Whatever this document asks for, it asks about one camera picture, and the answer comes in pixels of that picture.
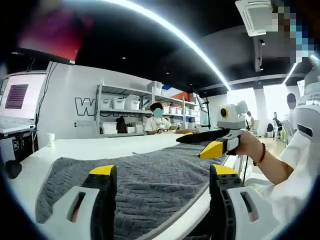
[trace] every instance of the ceiling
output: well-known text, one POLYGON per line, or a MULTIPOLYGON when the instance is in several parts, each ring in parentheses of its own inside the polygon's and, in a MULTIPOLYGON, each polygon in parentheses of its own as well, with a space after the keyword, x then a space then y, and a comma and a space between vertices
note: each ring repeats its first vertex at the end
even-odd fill
MULTIPOLYGON (((278 84, 273 75, 286 74, 293 65, 292 38, 273 32, 249 37, 235 0, 133 0, 151 10, 186 34, 217 66, 226 80, 252 78, 232 84, 232 89, 278 84), (260 48, 263 71, 255 71, 254 41, 263 39, 260 48), (270 79, 258 80, 259 76, 270 79)), ((140 13, 112 3, 94 1, 71 6, 79 14, 94 19, 78 51, 76 65, 108 69, 159 81, 202 97, 223 94, 224 86, 213 70, 180 38, 140 13)), ((311 69, 309 61, 300 63, 287 84, 294 85, 311 69)))

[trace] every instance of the white desk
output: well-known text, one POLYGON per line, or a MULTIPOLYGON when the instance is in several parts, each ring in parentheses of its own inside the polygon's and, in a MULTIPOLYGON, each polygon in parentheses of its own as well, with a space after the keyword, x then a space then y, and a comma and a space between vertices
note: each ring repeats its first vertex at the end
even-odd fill
MULTIPOLYGON (((144 154, 178 144, 179 134, 163 133, 156 135, 95 138, 60 139, 54 147, 43 147, 22 164, 22 171, 16 179, 10 179, 13 191, 31 219, 35 220, 35 207, 38 194, 51 170, 53 162, 61 157, 78 160, 99 160, 144 154)), ((233 157, 229 157, 226 166, 233 167, 233 157)), ((184 238, 208 213, 210 208, 209 189, 166 231, 155 239, 176 240, 184 238)))

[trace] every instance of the gray towel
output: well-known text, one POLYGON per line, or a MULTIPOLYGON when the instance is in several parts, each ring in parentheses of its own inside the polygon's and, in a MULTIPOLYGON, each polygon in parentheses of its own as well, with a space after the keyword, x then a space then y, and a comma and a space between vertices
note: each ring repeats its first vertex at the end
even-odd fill
POLYGON ((199 159, 200 145, 179 144, 162 150, 101 160, 59 158, 39 194, 35 216, 44 223, 53 204, 73 186, 80 186, 98 166, 117 167, 114 219, 116 240, 133 240, 159 227, 209 183, 211 164, 223 164, 225 156, 199 159))

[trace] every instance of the led light strip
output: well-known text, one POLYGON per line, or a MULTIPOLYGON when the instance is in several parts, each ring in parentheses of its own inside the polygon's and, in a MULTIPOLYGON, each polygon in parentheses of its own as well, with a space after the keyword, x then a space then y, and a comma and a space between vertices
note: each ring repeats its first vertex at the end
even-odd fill
POLYGON ((295 68, 297 67, 298 63, 296 62, 295 64, 293 64, 293 67, 291 68, 290 72, 288 73, 288 75, 286 76, 285 80, 283 81, 283 85, 286 84, 286 82, 288 81, 288 79, 290 78, 291 74, 294 72, 295 68))
POLYGON ((183 32, 181 32, 178 28, 173 26, 171 23, 163 19, 162 17, 158 16, 157 14, 153 13, 152 11, 149 11, 148 9, 145 9, 144 7, 137 5, 133 2, 127 1, 127 0, 100 0, 104 2, 109 2, 113 4, 117 4, 120 6, 123 6, 125 8, 134 10, 154 21, 161 24, 166 29, 170 30, 172 33, 174 33, 178 38, 180 38, 182 41, 184 41, 190 48, 192 48, 204 61, 208 66, 217 74, 217 76, 220 78, 222 83, 225 85, 225 87, 231 91, 231 87, 227 83, 225 77, 222 75, 222 73, 218 70, 218 68, 210 61, 210 59, 204 54, 203 51, 188 38, 183 32))

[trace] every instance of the ceiling vent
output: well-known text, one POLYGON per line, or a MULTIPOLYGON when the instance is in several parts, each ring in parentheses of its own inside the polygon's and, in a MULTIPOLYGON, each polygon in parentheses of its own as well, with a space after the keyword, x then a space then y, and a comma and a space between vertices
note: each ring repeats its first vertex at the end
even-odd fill
POLYGON ((239 0, 235 2, 250 37, 266 34, 272 23, 270 0, 239 0))

